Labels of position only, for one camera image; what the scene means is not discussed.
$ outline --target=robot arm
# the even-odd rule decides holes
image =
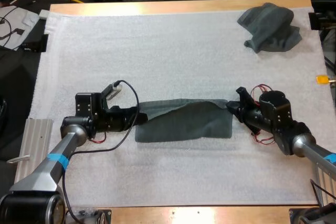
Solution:
[[[230,101],[228,110],[244,123],[253,134],[270,132],[285,155],[307,157],[333,179],[336,179],[336,154],[316,144],[308,127],[293,120],[290,102],[280,91],[268,91],[256,104],[245,88],[237,90],[240,101]]]
[[[0,199],[1,224],[62,224],[65,219],[65,202],[58,182],[67,168],[68,158],[87,139],[97,132],[124,131],[132,125],[137,107],[121,109],[107,106],[120,92],[120,81],[109,85],[101,93],[78,93],[76,115],[64,118],[62,140],[27,177],[10,188]],[[147,121],[139,114],[134,124]]]

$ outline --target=blue tape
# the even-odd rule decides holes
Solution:
[[[49,153],[47,158],[53,161],[58,161],[63,166],[64,170],[66,170],[68,167],[69,159],[67,159],[63,154]]]
[[[331,163],[336,163],[336,153],[331,153],[325,156],[324,159],[329,160]]]

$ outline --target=red wire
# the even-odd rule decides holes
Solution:
[[[263,83],[262,83],[262,84],[256,85],[256,86],[251,90],[250,96],[252,96],[252,98],[253,98],[253,100],[254,100],[254,103],[255,103],[257,106],[260,106],[259,102],[256,101],[256,100],[254,99],[254,90],[255,90],[256,88],[259,88],[259,89],[261,90],[262,93],[266,93],[266,92],[268,92],[268,89],[269,89],[269,90],[273,90],[273,89],[272,89],[269,85],[266,85],[266,84],[263,84]],[[270,141],[270,140],[274,139],[272,136],[271,136],[271,137],[268,137],[268,138],[264,138],[264,139],[259,140],[258,137],[257,137],[259,134],[260,134],[260,132],[258,132],[257,134],[253,134],[253,133],[252,133],[252,135],[254,136],[254,140],[255,140],[257,143],[259,143],[259,144],[263,144],[263,145],[269,145],[269,144],[273,144],[273,143],[274,143],[274,140],[273,140],[272,142],[265,143],[266,141]]]
[[[105,135],[105,137],[104,137],[103,140],[95,141],[94,139],[90,139],[90,141],[95,143],[95,144],[101,144],[101,143],[105,142],[105,140],[106,140],[106,132],[104,132],[104,135]]]
[[[270,140],[272,140],[272,139],[274,139],[274,138],[271,136],[271,137],[268,137],[268,138],[264,138],[264,139],[262,139],[262,140],[259,140],[259,139],[257,138],[257,135],[259,135],[259,134],[260,134],[260,132],[254,135],[254,140],[255,140],[258,144],[270,145],[270,144],[275,143],[274,140],[273,140],[272,142],[269,142],[269,143],[264,143],[265,141],[270,141]]]
[[[267,92],[267,91],[268,91],[267,89],[269,89],[269,90],[273,90],[273,89],[272,89],[269,85],[266,85],[266,84],[263,84],[263,83],[262,83],[262,84],[256,85],[256,86],[251,90],[250,96],[252,96],[252,98],[253,98],[253,100],[254,100],[254,103],[255,103],[257,106],[260,106],[259,102],[256,101],[256,100],[254,99],[254,90],[255,90],[256,88],[259,88],[259,89],[261,90],[262,93]]]

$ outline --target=dark gray towel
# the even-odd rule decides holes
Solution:
[[[252,35],[244,45],[254,52],[286,52],[301,41],[299,27],[291,26],[292,10],[271,3],[254,7],[239,18],[238,23]]]
[[[226,100],[177,99],[140,103],[148,121],[136,127],[137,142],[167,142],[200,137],[230,138],[232,115]]]

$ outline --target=table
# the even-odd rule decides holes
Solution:
[[[271,2],[287,8],[309,7],[310,0],[205,0],[56,4],[50,11],[65,15],[128,16],[142,14],[241,10]],[[289,223],[289,208],[312,206],[201,206],[111,208],[112,223]]]

